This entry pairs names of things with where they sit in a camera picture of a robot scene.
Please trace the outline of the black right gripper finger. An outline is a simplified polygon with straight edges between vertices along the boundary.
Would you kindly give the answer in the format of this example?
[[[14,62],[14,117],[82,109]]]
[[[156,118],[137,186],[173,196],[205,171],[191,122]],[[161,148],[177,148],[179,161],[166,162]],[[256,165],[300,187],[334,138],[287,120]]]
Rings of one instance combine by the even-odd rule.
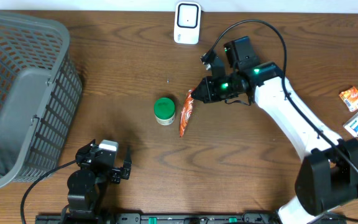
[[[205,88],[195,88],[191,93],[191,97],[194,100],[202,101],[203,103],[211,102],[211,98],[208,93],[208,90]]]
[[[208,92],[208,78],[203,77],[200,84],[195,88],[194,93],[207,93]]]

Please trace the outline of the red chocolate bar wrapper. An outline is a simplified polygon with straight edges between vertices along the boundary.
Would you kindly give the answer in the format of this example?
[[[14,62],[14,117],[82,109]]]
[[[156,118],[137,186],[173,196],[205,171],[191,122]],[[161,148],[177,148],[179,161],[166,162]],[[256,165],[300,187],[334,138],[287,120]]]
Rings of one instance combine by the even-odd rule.
[[[188,122],[190,120],[192,111],[193,111],[193,102],[194,99],[192,98],[191,94],[192,94],[193,90],[189,90],[188,93],[186,94],[186,98],[183,104],[183,108],[181,110],[181,115],[180,115],[180,127],[179,127],[179,131],[180,131],[180,137],[182,138],[185,134],[185,130],[186,127],[188,125]]]

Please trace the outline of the green lid jar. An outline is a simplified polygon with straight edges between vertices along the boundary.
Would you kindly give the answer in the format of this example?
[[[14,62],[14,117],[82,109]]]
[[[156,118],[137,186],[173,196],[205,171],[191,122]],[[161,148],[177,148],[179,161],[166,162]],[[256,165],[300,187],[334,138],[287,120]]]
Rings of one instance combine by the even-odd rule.
[[[154,115],[163,126],[171,125],[175,120],[175,104],[169,98],[159,98],[154,104]]]

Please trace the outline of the orange small box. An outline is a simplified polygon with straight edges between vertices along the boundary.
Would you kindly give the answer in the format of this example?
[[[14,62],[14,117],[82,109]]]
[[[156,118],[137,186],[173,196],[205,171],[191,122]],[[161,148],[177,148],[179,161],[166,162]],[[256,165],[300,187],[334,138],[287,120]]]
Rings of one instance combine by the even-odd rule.
[[[346,104],[350,112],[358,110],[358,89],[355,86],[340,92],[339,97]]]

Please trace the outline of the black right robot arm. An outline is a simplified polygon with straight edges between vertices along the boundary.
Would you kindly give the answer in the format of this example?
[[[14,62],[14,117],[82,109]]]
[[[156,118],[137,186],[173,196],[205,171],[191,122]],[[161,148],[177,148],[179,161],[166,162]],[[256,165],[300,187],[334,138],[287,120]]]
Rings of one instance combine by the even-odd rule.
[[[211,75],[203,78],[191,96],[203,103],[237,102],[264,110],[293,144],[301,167],[295,197],[278,209],[277,223],[316,223],[345,220],[332,209],[358,198],[358,140],[343,140],[327,127],[293,91],[283,69],[261,63],[248,37],[224,44],[231,74],[211,49],[201,61]]]

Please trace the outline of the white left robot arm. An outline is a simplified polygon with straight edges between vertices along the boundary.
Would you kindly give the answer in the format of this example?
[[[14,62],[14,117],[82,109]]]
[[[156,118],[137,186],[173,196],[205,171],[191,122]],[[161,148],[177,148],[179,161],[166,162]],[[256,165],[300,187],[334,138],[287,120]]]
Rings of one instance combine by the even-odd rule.
[[[67,180],[68,205],[62,210],[60,222],[70,223],[115,223],[115,217],[101,208],[103,197],[111,184],[127,180],[131,174],[131,150],[127,148],[123,165],[114,165],[119,144],[103,140],[96,144],[92,140],[81,147],[75,156],[80,168]]]

